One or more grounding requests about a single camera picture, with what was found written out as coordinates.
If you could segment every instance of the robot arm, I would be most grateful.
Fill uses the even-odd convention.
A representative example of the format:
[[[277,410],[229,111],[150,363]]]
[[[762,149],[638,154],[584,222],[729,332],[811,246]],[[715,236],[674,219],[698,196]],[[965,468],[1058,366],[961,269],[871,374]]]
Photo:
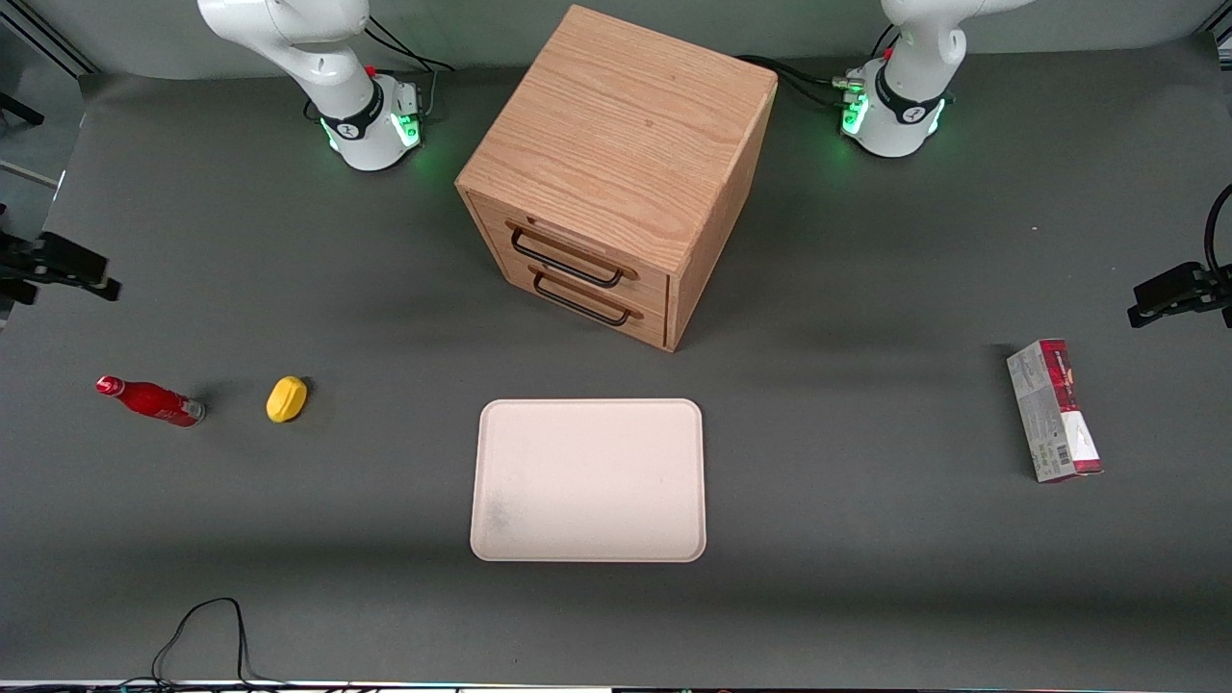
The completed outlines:
[[[420,142],[414,85],[370,76],[339,44],[368,22],[368,0],[197,0],[219,37],[290,74],[317,105],[330,146],[351,166],[379,170]],[[333,46],[314,46],[333,44]]]
[[[354,51],[298,47],[338,43],[362,32],[367,0],[198,0],[197,6],[214,33],[294,78],[322,113],[345,118],[372,97],[372,81]]]
[[[1034,1],[881,0],[902,38],[888,62],[877,58],[848,73],[873,89],[857,99],[843,131],[881,157],[914,153],[936,129],[945,89],[967,57],[967,35],[958,25]]]

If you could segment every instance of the drawer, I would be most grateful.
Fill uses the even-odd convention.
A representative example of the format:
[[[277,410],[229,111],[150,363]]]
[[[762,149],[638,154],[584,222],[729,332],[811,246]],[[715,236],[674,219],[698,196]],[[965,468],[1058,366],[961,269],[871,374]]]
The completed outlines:
[[[533,263],[540,268],[565,275],[575,284],[606,295],[626,306],[658,313],[668,305],[668,276],[634,263],[612,260],[601,252],[585,249],[564,239],[552,224],[500,205],[493,200],[472,196],[476,215],[503,265],[510,258]]]
[[[535,263],[503,258],[510,284],[551,301],[569,312],[588,317],[633,339],[664,348],[667,321],[663,311],[648,311],[618,302],[568,275],[545,269]]]

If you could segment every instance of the cardboard box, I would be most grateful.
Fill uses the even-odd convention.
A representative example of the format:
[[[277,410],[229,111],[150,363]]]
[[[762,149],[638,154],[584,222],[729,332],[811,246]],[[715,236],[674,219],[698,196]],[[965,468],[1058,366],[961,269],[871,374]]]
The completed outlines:
[[[1064,339],[1042,339],[1007,359],[1041,483],[1104,471],[1087,430]]]

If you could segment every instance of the pink tray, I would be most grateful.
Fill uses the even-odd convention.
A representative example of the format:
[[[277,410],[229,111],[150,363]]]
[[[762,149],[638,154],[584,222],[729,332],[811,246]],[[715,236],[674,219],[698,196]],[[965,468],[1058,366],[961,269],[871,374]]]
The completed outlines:
[[[689,400],[498,400],[479,417],[471,550],[485,561],[689,562],[706,549]]]

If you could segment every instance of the cable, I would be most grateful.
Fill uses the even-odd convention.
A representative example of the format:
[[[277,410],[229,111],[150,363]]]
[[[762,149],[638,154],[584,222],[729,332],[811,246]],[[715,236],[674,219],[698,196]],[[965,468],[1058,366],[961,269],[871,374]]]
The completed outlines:
[[[377,21],[376,17],[370,16],[368,20],[372,22],[372,26],[379,28],[382,33],[384,33],[386,36],[388,36],[389,39],[393,41],[394,43],[397,43],[398,46],[394,47],[393,44],[388,43],[383,38],[381,38],[379,36],[377,36],[376,33],[372,33],[372,30],[365,28],[363,33],[368,35],[368,37],[372,38],[373,41],[376,41],[377,43],[384,46],[386,48],[388,48],[388,49],[391,49],[391,51],[393,51],[395,53],[402,53],[403,55],[407,55],[408,58],[413,58],[415,60],[419,60],[419,64],[424,65],[424,69],[428,70],[428,72],[432,72],[432,68],[429,67],[429,63],[431,63],[434,65],[440,65],[440,67],[450,70],[451,73],[456,72],[456,69],[453,68],[453,65],[451,65],[448,63],[442,63],[440,60],[434,60],[431,58],[424,58],[423,55],[420,55],[420,54],[415,53],[414,51],[411,51],[410,48],[408,48],[405,43],[403,43],[402,41],[399,41],[398,37],[394,36],[392,31],[389,31],[388,28],[386,28],[384,25],[382,25],[379,21]]]
[[[775,73],[777,73],[779,79],[782,80],[785,84],[787,84],[787,86],[795,89],[801,95],[803,95],[804,99],[808,99],[809,101],[812,101],[814,104],[819,104],[819,105],[825,106],[828,109],[841,109],[841,107],[846,106],[846,104],[843,104],[841,101],[834,101],[834,100],[822,99],[821,96],[818,96],[818,95],[808,91],[807,89],[804,89],[803,84],[800,84],[800,81],[803,81],[803,83],[813,85],[813,86],[825,86],[825,88],[829,88],[830,86],[830,81],[829,80],[823,80],[823,79],[816,78],[816,76],[813,76],[811,74],[807,74],[807,73],[803,73],[801,70],[797,70],[796,68],[793,68],[791,65],[787,65],[785,63],[780,63],[779,60],[774,60],[771,58],[764,58],[761,55],[737,55],[736,59],[744,60],[745,63],[750,63],[750,64],[754,64],[754,65],[758,65],[758,67],[763,67],[763,68],[766,68],[769,70],[774,70]]]
[[[405,43],[403,43],[402,41],[399,41],[398,37],[394,36],[392,31],[389,31],[389,30],[387,30],[384,27],[384,25],[382,25],[379,21],[377,21],[376,17],[371,17],[371,18],[372,18],[372,25],[373,26],[376,26],[377,28],[379,28],[382,33],[384,33],[391,39],[393,39],[393,42],[397,43],[403,51],[405,51],[407,54],[410,55],[411,58],[415,58],[416,60],[421,60],[421,62],[426,62],[426,63],[432,63],[434,65],[440,65],[440,67],[450,70],[451,73],[452,72],[457,72],[457,70],[453,69],[453,65],[451,65],[448,63],[442,63],[440,60],[434,60],[431,58],[423,58],[423,57],[420,57],[414,51],[411,51],[410,48],[408,48]]]
[[[132,677],[132,678],[127,678],[127,679],[124,679],[124,681],[121,681],[121,682],[120,682],[120,684],[118,684],[118,686],[116,686],[116,688],[120,688],[120,689],[124,689],[124,688],[127,688],[127,687],[128,687],[129,684],[132,684],[132,683],[136,683],[136,682],[138,682],[138,681],[154,681],[154,679],[153,679],[153,678],[150,678],[150,677],[148,677],[148,676],[134,676],[134,677]]]
[[[830,80],[828,79],[816,78],[811,74],[797,70],[796,68],[786,63],[780,63],[779,60],[775,60],[772,58],[764,58],[761,55],[737,55],[736,59],[744,60],[745,63],[752,63],[754,65],[760,65],[763,68],[771,69],[780,74],[786,73],[798,80],[807,81],[809,84],[821,84],[823,86],[830,85]]]
[[[1232,185],[1225,187],[1223,192],[1220,192],[1220,196],[1215,199],[1215,206],[1211,207],[1211,213],[1206,216],[1206,236],[1202,239],[1206,264],[1215,273],[1215,279],[1223,289],[1230,289],[1230,282],[1228,277],[1225,276],[1223,269],[1220,266],[1220,261],[1215,259],[1215,227],[1220,222],[1220,212],[1223,211],[1223,205],[1228,201],[1228,197],[1232,197]]]
[[[877,49],[881,48],[881,42],[885,41],[886,37],[890,36],[890,32],[892,31],[894,31],[894,25],[887,26],[886,31],[881,32],[881,36],[877,37],[877,42],[872,44],[872,51],[869,53],[870,58],[877,57]]]
[[[428,107],[423,109],[421,115],[426,118],[432,115],[432,107],[436,106],[436,76],[441,74],[440,72],[432,72],[432,86],[428,90]]]
[[[198,609],[208,607],[209,604],[217,604],[218,602],[227,602],[235,609],[235,625],[239,633],[239,647],[235,651],[235,678],[238,678],[240,682],[248,686],[249,689],[271,691],[271,688],[269,687],[264,687],[249,681],[249,677],[264,678],[266,681],[277,681],[277,679],[270,678],[267,676],[261,676],[260,673],[256,673],[256,670],[253,668],[253,657],[249,655],[248,651],[248,630],[244,628],[244,613],[239,608],[239,602],[237,602],[230,597],[216,597],[213,599],[207,599],[197,604],[196,607],[192,607],[191,609],[188,609],[188,613],[184,614],[184,618],[180,619],[180,625],[175,628],[175,635],[172,635],[171,639],[166,641],[166,645],[163,645],[163,649],[159,650],[158,654],[154,655],[154,658],[150,661],[149,678],[154,681],[154,683],[159,688],[166,689],[174,687],[174,683],[163,676],[163,665],[166,661],[166,656],[171,652],[171,649],[175,647],[175,644],[180,640],[180,636],[184,635],[184,626],[188,624],[188,619],[191,619],[192,614],[197,613]],[[245,668],[248,670],[249,675],[248,677],[245,677],[244,675]],[[140,678],[137,679],[131,678],[128,681],[140,681]]]
[[[386,48],[393,51],[394,53],[398,53],[400,55],[407,55],[408,58],[414,58],[415,60],[419,60],[419,64],[424,67],[424,72],[429,72],[429,73],[432,72],[432,67],[428,64],[426,59],[420,58],[419,55],[411,55],[407,51],[403,51],[403,49],[398,48],[393,43],[389,43],[388,41],[381,38],[379,36],[377,36],[375,33],[372,33],[371,28],[365,28],[363,33],[368,35],[368,38],[371,38],[372,41],[376,41],[377,43],[379,43],[381,46],[384,46]]]

